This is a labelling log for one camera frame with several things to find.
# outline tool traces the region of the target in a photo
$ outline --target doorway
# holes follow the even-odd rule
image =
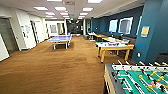
[[[39,43],[35,23],[33,21],[30,21],[30,23],[32,26],[33,34],[34,34],[34,39],[35,39],[36,43]]]
[[[19,50],[9,19],[0,18],[0,33],[9,54]]]

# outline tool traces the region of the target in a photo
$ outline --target wooden floor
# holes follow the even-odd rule
[[[0,94],[102,94],[105,64],[124,61],[109,53],[101,64],[95,42],[82,36],[74,36],[68,49],[53,50],[44,41],[0,62]]]

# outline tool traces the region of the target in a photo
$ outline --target wall sign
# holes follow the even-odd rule
[[[143,26],[142,32],[141,32],[141,37],[147,37],[149,33],[149,26]]]

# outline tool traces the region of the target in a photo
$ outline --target white wall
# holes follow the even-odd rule
[[[0,17],[2,18],[12,17],[9,8],[0,6]]]
[[[57,23],[64,23],[64,26],[66,26],[66,21],[46,21],[46,23],[47,23],[47,28],[48,28],[49,36],[58,35]],[[56,31],[57,31],[57,33],[51,33],[50,25],[56,25]]]
[[[9,57],[8,51],[5,47],[4,41],[0,34],[0,61]]]
[[[10,9],[9,11],[12,16],[11,18],[9,18],[9,20],[10,20],[12,30],[15,35],[15,39],[18,44],[19,50],[21,51],[22,49],[27,49],[15,9]]]
[[[15,10],[17,14],[17,18],[19,21],[20,28],[22,33],[25,33],[24,40],[26,43],[27,49],[31,49],[36,46],[32,26],[30,23],[29,14],[22,10]]]
[[[40,35],[41,40],[48,39],[44,18],[29,16],[29,14],[25,11],[14,8],[7,8],[4,6],[0,6],[0,17],[8,18],[10,20],[10,24],[12,26],[12,30],[20,51],[23,49],[31,49],[36,46],[30,19],[41,22],[38,26],[38,28],[41,28],[40,31],[44,33],[43,35]],[[9,57],[2,38],[0,39],[0,53],[0,60]]]
[[[45,39],[48,39],[45,19],[34,15],[29,15],[29,17],[30,17],[30,20],[35,23],[39,42],[42,42]]]
[[[86,19],[83,20],[83,35],[86,35]]]

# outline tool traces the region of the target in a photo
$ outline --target blue ping pong table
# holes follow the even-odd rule
[[[71,40],[72,36],[71,35],[58,35],[58,36],[54,36],[50,39],[48,39],[48,42],[54,42],[54,49],[56,49],[56,46],[58,44],[65,44],[66,45],[66,49],[68,48],[68,46],[70,45],[70,40]]]

